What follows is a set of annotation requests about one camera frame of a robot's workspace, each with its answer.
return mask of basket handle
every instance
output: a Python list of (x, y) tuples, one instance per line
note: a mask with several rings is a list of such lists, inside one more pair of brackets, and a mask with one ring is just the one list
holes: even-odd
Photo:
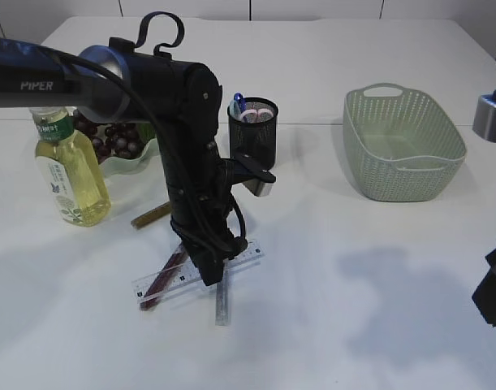
[[(432, 167), (432, 168), (405, 167), (405, 164), (408, 165), (414, 161), (416, 163), (423, 162), (423, 161), (430, 163), (430, 164), (438, 163), (438, 167)], [(407, 158), (404, 160), (394, 161), (393, 166), (396, 170), (401, 171), (401, 172), (420, 172), (420, 171), (437, 172), (437, 171), (444, 171), (444, 170), (452, 167), (453, 163), (449, 162), (446, 158), (440, 158), (440, 157), (434, 157), (434, 156), (419, 156), (419, 157)]]
[(397, 89), (397, 90), (401, 91), (401, 93), (399, 95), (394, 95), (393, 98), (398, 98), (406, 91), (406, 89), (404, 87), (402, 87), (401, 85), (394, 84), (394, 83), (377, 83), (377, 84), (372, 84), (372, 85), (369, 85), (368, 87), (364, 87), (364, 88), (360, 89), (360, 92), (365, 94), (365, 92), (371, 91), (372, 89), (378, 89), (378, 88)]

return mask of plastic basket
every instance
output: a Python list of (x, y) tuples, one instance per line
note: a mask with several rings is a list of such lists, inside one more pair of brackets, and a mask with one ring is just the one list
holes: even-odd
[[(369, 96), (378, 88), (399, 94)], [(347, 94), (343, 142), (361, 191), (383, 202), (435, 198), (466, 157), (466, 145), (444, 110), (426, 93), (396, 84)]]

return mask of grapes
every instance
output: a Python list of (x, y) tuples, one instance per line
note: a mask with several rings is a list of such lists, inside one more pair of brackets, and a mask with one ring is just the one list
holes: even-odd
[(98, 157), (108, 157), (110, 156), (110, 154), (112, 153), (112, 151), (110, 150), (110, 147), (108, 146), (100, 146), (97, 151), (96, 151), (96, 154), (98, 155)]
[(128, 145), (128, 141), (126, 138), (120, 137), (116, 140), (116, 149), (117, 150), (126, 149), (127, 145)]
[(99, 149), (103, 146), (103, 140), (99, 137), (99, 136), (95, 136), (93, 138), (93, 146), (94, 146), (94, 149)]
[(99, 132), (98, 126), (101, 125), (91, 122), (77, 109), (73, 112), (72, 122), (75, 129), (91, 140), (100, 164), (112, 156), (136, 158), (144, 149), (135, 123), (107, 123), (105, 130)]
[(84, 134), (88, 137), (94, 137), (98, 133), (98, 128), (96, 126), (91, 126), (84, 131)]
[(132, 129), (132, 128), (129, 128), (126, 132), (125, 132), (125, 137), (129, 140), (129, 141), (135, 141), (137, 140), (140, 135), (137, 133), (137, 131), (135, 129)]
[(116, 128), (114, 126), (109, 126), (105, 128), (105, 135), (108, 137), (112, 137), (116, 133)]
[(138, 154), (141, 151), (141, 146), (139, 142), (130, 141), (127, 145), (128, 151), (132, 154)]
[(118, 157), (129, 159), (132, 157), (132, 153), (129, 152), (128, 150), (120, 150), (118, 152)]

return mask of black mesh pen holder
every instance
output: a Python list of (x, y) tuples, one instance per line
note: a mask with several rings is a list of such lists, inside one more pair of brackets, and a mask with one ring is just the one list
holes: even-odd
[(273, 117), (267, 119), (269, 115), (260, 115), (260, 118), (266, 119), (261, 122), (257, 122), (259, 119), (253, 121), (255, 115), (238, 120), (231, 115), (228, 107), (230, 157), (233, 158), (235, 152), (241, 152), (253, 157), (265, 169), (269, 170), (273, 167), (276, 158), (278, 107), (273, 102), (261, 97), (246, 97), (244, 100), (246, 111), (270, 110)]

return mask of ruler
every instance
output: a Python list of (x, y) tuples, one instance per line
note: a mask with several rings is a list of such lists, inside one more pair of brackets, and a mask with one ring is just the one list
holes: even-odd
[[(255, 262), (256, 260), (263, 257), (264, 252), (262, 252), (262, 249), (259, 246), (258, 242), (256, 240), (249, 240), (246, 250), (239, 254), (239, 256), (233, 258), (228, 262), (228, 271), (230, 274), (234, 274), (235, 269), (238, 270), (241, 268), (242, 265), (247, 265), (250, 262)], [(167, 301), (168, 299), (170, 299), (169, 293), (172, 293), (174, 291), (180, 292), (182, 288), (190, 286), (196, 282), (201, 282), (199, 271), (197, 270), (197, 268), (195, 268), (190, 258), (188, 258), (187, 261), (178, 268), (179, 269), (177, 270), (173, 280), (166, 286), (163, 291), (158, 294), (149, 295), (148, 297), (145, 297), (145, 294), (149, 290), (149, 287), (152, 285), (153, 281), (159, 275), (159, 272), (134, 280), (132, 282), (132, 289), (134, 291), (134, 295), (136, 296), (137, 302), (142, 303), (151, 299), (159, 298), (161, 296), (161, 301)]]

